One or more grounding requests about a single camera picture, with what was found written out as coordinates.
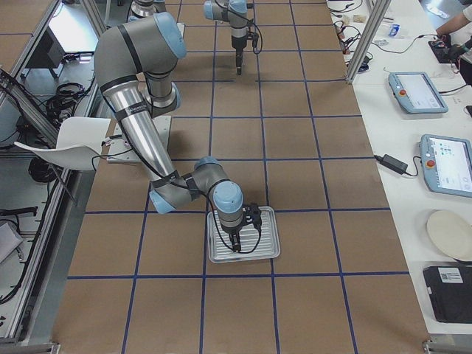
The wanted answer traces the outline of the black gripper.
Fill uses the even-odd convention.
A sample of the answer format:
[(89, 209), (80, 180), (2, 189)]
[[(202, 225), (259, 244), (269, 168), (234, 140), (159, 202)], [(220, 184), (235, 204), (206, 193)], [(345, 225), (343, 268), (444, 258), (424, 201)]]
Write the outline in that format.
[(243, 53), (248, 42), (251, 43), (251, 50), (254, 54), (258, 54), (258, 33), (252, 31), (237, 32), (232, 31), (232, 48), (236, 53), (236, 69), (237, 75), (242, 74)]
[(244, 226), (252, 225), (258, 231), (258, 239), (255, 246), (258, 246), (262, 237), (262, 212), (256, 203), (245, 204), (242, 208), (242, 220), (236, 223), (236, 226), (225, 226), (221, 221), (222, 230), (229, 235), (229, 241), (232, 244), (232, 251), (240, 251), (240, 230)]

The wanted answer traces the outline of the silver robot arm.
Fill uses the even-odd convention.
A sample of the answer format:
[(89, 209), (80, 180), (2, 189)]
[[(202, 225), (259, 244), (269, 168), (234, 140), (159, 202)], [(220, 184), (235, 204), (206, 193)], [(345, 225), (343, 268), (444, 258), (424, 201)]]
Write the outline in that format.
[[(244, 49), (251, 41), (252, 51), (258, 55), (262, 48), (258, 48), (260, 38), (259, 27), (253, 19), (248, 18), (248, 9), (253, 4), (247, 1), (205, 1), (204, 15), (213, 21), (226, 22), (231, 27), (232, 48), (235, 50), (235, 67), (237, 75), (242, 75)], [(256, 204), (242, 206), (243, 219), (238, 225), (226, 227), (221, 221), (222, 229), (228, 234), (233, 252), (241, 252), (240, 231), (244, 226), (252, 225), (261, 233), (260, 210)]]
[(106, 30), (94, 52), (94, 72), (123, 136), (147, 168), (156, 211), (165, 214), (204, 196), (229, 236), (226, 247), (241, 252), (240, 230), (249, 224), (262, 229), (259, 207), (243, 203), (239, 185), (211, 156), (200, 159), (191, 173), (180, 175), (153, 122), (154, 116), (180, 106), (170, 73), (185, 55), (174, 17), (155, 13)]

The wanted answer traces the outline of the person hand with glove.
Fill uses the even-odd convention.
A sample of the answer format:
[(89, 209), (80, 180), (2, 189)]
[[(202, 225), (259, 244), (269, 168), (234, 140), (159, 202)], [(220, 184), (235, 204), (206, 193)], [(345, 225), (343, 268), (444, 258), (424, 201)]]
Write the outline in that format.
[(465, 44), (462, 44), (462, 45), (454, 44), (448, 48), (446, 55), (450, 61), (455, 61), (461, 55), (464, 55), (469, 50), (470, 49)]

